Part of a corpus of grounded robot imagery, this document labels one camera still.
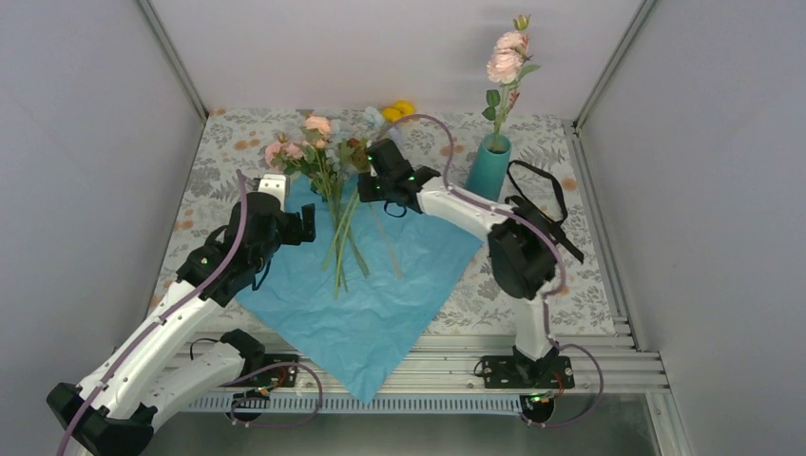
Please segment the blue wrapping paper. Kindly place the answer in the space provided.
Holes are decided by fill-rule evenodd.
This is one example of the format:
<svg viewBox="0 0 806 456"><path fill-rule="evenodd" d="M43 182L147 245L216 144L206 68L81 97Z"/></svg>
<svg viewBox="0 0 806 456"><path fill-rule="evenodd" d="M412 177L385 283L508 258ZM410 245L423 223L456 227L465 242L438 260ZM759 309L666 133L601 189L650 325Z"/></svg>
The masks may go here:
<svg viewBox="0 0 806 456"><path fill-rule="evenodd" d="M315 241L280 247L261 287L236 299L367 403L446 303L481 241L440 218L392 218L379 204L360 203L355 240L342 260L347 286L337 289L336 263L327 255L331 214L300 177L285 205L297 211L309 203L316 207Z"/></svg>

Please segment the black ribbon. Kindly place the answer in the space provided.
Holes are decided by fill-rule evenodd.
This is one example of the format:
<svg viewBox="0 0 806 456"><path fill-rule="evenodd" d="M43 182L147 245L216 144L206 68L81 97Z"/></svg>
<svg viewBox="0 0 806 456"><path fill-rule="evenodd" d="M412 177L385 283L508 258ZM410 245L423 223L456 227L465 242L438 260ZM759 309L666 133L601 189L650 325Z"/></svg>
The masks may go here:
<svg viewBox="0 0 806 456"><path fill-rule="evenodd" d="M548 212L549 206L545 204L543 200L540 204L532 200L530 195L513 175L512 168L514 166L521 167L550 184L551 191L553 192L554 206L559 210L558 215L551 215ZM558 179L546 170L522 160L510 161L506 168L506 176L515 194L505 197L505 203L525 207L528 215L538 216L539 220L536 222L536 225L546 231L553 244L555 246L564 247L579 263L584 263L585 253L573 243L564 229L564 223L569 216L569 212L566 205L564 189Z"/></svg>

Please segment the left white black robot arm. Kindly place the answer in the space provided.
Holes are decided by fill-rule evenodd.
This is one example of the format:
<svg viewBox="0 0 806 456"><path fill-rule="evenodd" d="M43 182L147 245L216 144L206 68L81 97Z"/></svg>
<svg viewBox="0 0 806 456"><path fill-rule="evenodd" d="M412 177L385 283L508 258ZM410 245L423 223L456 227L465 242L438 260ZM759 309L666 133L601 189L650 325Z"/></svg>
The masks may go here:
<svg viewBox="0 0 806 456"><path fill-rule="evenodd" d="M297 357L269 354L242 330L216 337L176 370L168 364L238 292L259 288L279 247L313 241L315 217L311 204L290 213L278 196L243 194L124 344L79 383L60 383L48 394L66 441L93 455L138 455L162 425L213 388L241 387L244 399L263 399L292 387Z"/></svg>

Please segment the pink rose stem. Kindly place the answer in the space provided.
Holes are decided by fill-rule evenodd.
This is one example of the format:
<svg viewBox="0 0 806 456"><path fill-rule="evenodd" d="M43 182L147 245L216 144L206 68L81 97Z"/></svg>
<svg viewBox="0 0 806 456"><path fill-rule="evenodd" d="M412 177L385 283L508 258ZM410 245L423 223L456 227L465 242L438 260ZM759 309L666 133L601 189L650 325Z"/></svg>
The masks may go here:
<svg viewBox="0 0 806 456"><path fill-rule="evenodd" d="M531 14L519 14L512 20L512 30L503 33L495 42L486 63L488 80L496 88L486 92L483 117L492 122L492 136L484 140L484 147L492 153L509 150L505 145L502 128L520 98L523 79L541 68L532 61L529 50Z"/></svg>

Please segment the yellow blue flower stem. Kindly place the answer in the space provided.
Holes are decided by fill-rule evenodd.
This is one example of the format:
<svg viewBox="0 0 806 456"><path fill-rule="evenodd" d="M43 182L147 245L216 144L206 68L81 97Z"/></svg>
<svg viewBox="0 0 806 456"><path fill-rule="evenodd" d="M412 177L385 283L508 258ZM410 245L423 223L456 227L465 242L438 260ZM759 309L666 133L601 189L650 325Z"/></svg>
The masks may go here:
<svg viewBox="0 0 806 456"><path fill-rule="evenodd" d="M396 126L393 126L393 123L400 121L405 114L414 113L415 109L412 104L406 101L398 101L391 106L384 107L383 109L378 109L374 106L366 107L364 109L363 116L369 127L374 129L377 133L380 133L382 136L389 137L397 144L401 144L403 141L402 133ZM352 150L351 163L357 174L369 171L370 160L367 156L366 149L369 147L371 142L371 139L358 140L356 138L351 138L347 141L348 146ZM370 203L369 208L374 218L380 238L387 247L394 273L397 278L402 279L403 275L395 256L394 248L387 237L380 217L375 211L375 207Z"/></svg>

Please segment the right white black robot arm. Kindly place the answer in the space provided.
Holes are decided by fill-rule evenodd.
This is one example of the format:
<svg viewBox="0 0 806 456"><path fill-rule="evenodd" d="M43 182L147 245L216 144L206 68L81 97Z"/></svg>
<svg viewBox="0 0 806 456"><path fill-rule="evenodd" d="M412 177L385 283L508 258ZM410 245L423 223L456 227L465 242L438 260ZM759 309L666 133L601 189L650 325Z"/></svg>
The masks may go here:
<svg viewBox="0 0 806 456"><path fill-rule="evenodd" d="M363 202L382 201L438 219L486 242L493 277L515 301L514 371L528 387L549 378L560 353L547 300L566 284L566 270L535 210L484 199L426 166L414 168L395 142L372 142L368 171L358 177Z"/></svg>

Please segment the artificial flower bouquet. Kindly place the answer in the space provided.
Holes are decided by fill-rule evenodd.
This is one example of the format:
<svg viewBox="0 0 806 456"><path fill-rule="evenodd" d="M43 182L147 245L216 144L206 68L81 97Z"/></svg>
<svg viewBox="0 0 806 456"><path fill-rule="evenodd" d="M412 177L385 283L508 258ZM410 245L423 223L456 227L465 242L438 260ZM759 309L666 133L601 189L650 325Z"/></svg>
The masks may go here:
<svg viewBox="0 0 806 456"><path fill-rule="evenodd" d="M368 140L347 136L338 120L308 114L300 127L301 138L294 140L280 132L264 149L264 160L272 170L288 176L305 176L310 189L319 195L329 211L334 234L323 268L335 268L335 291L349 290L345 255L353 251L359 272L367 277L369 267L358 251L352 221L359 203L358 192L347 189L348 180L369 169Z"/></svg>

